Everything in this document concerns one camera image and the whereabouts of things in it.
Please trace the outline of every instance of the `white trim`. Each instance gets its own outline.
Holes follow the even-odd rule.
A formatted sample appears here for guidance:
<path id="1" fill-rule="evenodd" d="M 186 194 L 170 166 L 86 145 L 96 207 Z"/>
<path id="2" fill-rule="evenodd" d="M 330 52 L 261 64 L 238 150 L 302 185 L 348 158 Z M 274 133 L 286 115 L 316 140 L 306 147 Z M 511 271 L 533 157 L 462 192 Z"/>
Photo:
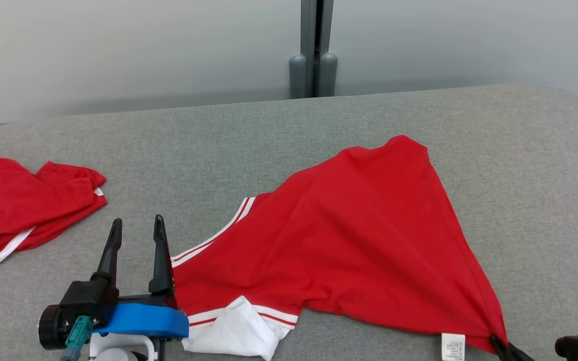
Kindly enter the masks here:
<path id="1" fill-rule="evenodd" d="M 209 247 L 209 245 L 211 245 L 211 242 L 213 240 L 215 240 L 218 236 L 220 236 L 222 233 L 224 233 L 227 229 L 229 229 L 229 227 L 231 227 L 234 223 L 238 222 L 239 220 L 243 219 L 243 217 L 245 217 L 245 215 L 247 215 L 248 211 L 251 210 L 251 206 L 253 204 L 255 200 L 255 197 L 251 197 L 251 198 L 245 198 L 242 200 L 242 203 L 240 204 L 238 211 L 236 212 L 236 214 L 233 216 L 233 218 L 229 221 L 229 223 L 227 223 L 226 226 L 224 226 L 222 229 L 220 229 L 220 231 L 218 231 L 218 233 L 216 233 L 215 235 L 213 235 L 211 238 L 209 238 L 208 240 L 202 242 L 201 244 L 192 247 L 191 249 L 188 249 L 184 252 L 182 252 L 181 254 L 178 254 L 175 257 L 171 257 L 171 265 L 172 267 L 177 267 L 181 264 L 183 264 L 184 262 L 190 260 L 191 258 L 193 258 L 193 256 L 199 254 L 200 252 L 204 251 L 204 249 L 206 249 L 206 247 Z"/>
<path id="2" fill-rule="evenodd" d="M 23 242 L 28 237 L 28 235 L 30 235 L 30 232 L 32 232 L 33 229 L 35 228 L 33 227 L 27 231 L 23 231 L 22 233 L 16 235 L 12 240 L 10 240 L 9 244 L 7 244 L 6 247 L 4 247 L 4 249 L 2 249 L 0 252 L 0 262 L 9 256 L 15 249 L 17 249 L 21 242 Z"/>
<path id="3" fill-rule="evenodd" d="M 280 312 L 273 308 L 266 306 L 253 306 L 257 313 L 266 313 L 267 315 L 273 316 L 275 318 L 280 318 L 281 320 L 286 320 L 287 322 L 296 323 L 298 322 L 298 315 L 292 315 L 291 313 Z"/>
<path id="4" fill-rule="evenodd" d="M 242 211 L 242 215 L 240 215 L 238 220 L 236 220 L 236 223 L 240 222 L 243 218 L 245 218 L 246 215 L 248 215 L 248 211 L 251 210 L 251 206 L 253 205 L 254 201 L 255 201 L 255 197 L 249 198 L 249 201 L 247 203 L 247 206 L 245 207 L 245 210 Z"/>

